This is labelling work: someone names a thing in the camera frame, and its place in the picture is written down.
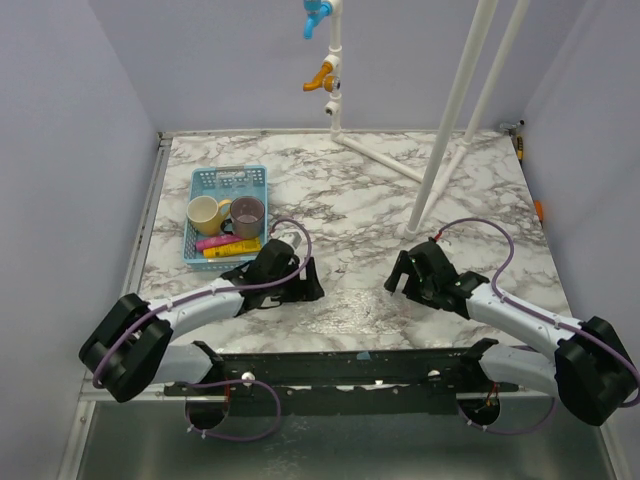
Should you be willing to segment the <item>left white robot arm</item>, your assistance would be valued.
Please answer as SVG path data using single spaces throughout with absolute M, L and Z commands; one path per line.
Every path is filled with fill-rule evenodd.
M 298 258 L 291 244 L 270 240 L 258 256 L 211 284 L 165 301 L 122 296 L 79 351 L 92 384 L 127 402 L 154 384 L 189 384 L 214 393 L 223 374 L 220 357 L 203 341 L 176 339 L 217 321 L 276 305 L 315 301 L 324 291 L 314 259 Z

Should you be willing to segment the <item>purple translucent cup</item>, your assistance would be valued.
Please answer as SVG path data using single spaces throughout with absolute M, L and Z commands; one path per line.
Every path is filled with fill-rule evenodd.
M 265 206 L 252 196 L 235 199 L 230 206 L 231 228 L 242 239 L 259 237 L 263 230 Z

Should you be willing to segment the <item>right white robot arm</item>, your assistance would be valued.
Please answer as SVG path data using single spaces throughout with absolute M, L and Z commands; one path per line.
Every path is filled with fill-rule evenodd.
M 500 294 L 488 278 L 459 273 L 435 239 L 398 254 L 384 283 L 409 300 L 489 325 L 522 342 L 482 339 L 462 356 L 460 379 L 480 392 L 510 383 L 547 394 L 577 419 L 602 425 L 637 389 L 636 369 L 614 328 L 554 315 Z

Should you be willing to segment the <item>clear textured round tray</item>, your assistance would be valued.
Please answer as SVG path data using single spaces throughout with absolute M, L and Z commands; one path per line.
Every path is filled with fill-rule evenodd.
M 385 291 L 338 289 L 323 310 L 327 332 L 382 335 L 403 330 L 412 320 L 412 309 Z

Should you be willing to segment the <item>yellow mug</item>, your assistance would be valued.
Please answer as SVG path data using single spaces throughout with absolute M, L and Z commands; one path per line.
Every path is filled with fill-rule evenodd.
M 222 223 L 227 219 L 232 200 L 216 200 L 211 196 L 198 196 L 187 206 L 187 218 L 202 235 L 215 236 L 221 232 Z

